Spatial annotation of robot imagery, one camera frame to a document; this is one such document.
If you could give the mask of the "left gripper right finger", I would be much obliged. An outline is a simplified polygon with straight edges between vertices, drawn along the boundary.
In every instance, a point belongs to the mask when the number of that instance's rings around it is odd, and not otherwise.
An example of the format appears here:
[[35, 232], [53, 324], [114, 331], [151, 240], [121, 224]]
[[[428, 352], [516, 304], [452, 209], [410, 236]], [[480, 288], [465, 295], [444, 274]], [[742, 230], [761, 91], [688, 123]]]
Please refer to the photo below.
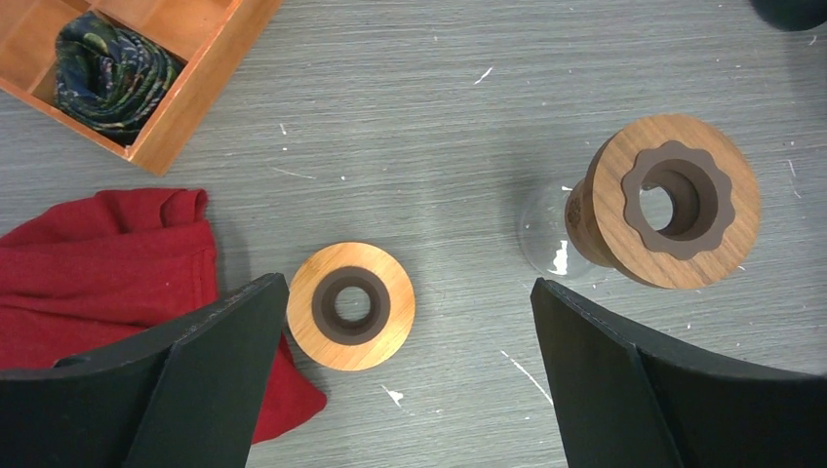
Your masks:
[[822, 467], [826, 379], [737, 360], [554, 281], [531, 293], [571, 467]]

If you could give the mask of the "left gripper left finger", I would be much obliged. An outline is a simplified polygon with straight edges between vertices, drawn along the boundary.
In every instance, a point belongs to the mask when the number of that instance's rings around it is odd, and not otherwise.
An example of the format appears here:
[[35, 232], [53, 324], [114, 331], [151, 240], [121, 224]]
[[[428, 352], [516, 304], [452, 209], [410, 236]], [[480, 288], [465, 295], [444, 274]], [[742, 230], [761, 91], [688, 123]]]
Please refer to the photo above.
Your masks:
[[285, 323], [269, 273], [48, 369], [1, 374], [5, 467], [242, 467]]

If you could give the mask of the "dark wooden dripper stand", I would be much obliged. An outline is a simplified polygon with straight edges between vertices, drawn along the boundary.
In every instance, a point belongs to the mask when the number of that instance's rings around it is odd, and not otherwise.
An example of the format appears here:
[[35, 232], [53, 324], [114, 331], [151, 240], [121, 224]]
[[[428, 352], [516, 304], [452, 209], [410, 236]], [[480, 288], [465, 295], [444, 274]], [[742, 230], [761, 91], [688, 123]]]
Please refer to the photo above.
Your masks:
[[754, 246], [757, 178], [736, 144], [686, 114], [640, 118], [608, 138], [565, 205], [574, 248], [640, 284], [693, 290]]

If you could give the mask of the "red cloth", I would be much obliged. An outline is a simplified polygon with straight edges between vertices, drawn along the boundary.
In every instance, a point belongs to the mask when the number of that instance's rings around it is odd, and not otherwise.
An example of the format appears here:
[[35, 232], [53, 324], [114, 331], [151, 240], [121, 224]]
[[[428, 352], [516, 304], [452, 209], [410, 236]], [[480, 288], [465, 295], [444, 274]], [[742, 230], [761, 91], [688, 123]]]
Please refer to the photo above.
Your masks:
[[42, 369], [218, 299], [201, 188], [102, 190], [1, 239], [1, 366]]

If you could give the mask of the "glass beaker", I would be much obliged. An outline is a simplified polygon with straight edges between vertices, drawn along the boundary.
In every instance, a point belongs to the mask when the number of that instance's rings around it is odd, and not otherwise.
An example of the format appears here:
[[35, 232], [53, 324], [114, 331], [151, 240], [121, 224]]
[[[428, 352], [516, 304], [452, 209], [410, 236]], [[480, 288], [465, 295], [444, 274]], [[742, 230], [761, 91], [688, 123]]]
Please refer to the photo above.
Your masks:
[[544, 180], [524, 203], [517, 227], [522, 254], [544, 278], [574, 280], [606, 266], [587, 259], [566, 227], [566, 207], [577, 182]]

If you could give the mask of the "black rolled cloth in tray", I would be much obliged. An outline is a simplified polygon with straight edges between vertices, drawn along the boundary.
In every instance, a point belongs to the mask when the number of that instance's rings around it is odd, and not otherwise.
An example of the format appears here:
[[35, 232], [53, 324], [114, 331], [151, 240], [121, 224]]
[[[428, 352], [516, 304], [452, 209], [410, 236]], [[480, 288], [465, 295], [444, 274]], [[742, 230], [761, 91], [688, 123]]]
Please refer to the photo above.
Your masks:
[[56, 42], [55, 107], [123, 146], [133, 144], [184, 62], [93, 12], [66, 24]]

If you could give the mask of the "orange wooden compartment tray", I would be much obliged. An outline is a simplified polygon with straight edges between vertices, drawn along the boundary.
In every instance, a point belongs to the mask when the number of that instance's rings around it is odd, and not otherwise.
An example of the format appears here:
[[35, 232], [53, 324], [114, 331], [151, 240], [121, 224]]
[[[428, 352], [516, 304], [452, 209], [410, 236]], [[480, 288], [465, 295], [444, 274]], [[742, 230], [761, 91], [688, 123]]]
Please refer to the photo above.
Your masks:
[[278, 7], [275, 1], [5, 1], [1, 88], [160, 176]]

